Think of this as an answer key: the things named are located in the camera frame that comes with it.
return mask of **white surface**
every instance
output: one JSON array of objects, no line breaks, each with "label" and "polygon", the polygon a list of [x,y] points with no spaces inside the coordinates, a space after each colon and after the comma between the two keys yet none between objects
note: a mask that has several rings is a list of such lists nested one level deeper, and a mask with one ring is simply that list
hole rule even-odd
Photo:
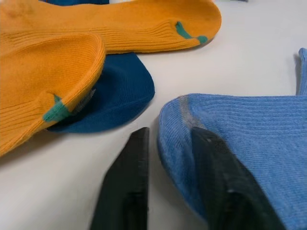
[{"label": "white surface", "polygon": [[216,4],[223,24],[205,47],[139,55],[156,95],[134,122],[92,135],[41,132],[0,159],[1,230],[87,229],[103,174],[129,134],[141,127],[151,128],[149,230],[206,229],[158,159],[156,118],[162,106],[192,92],[293,95],[297,53],[307,47],[306,0]]}]

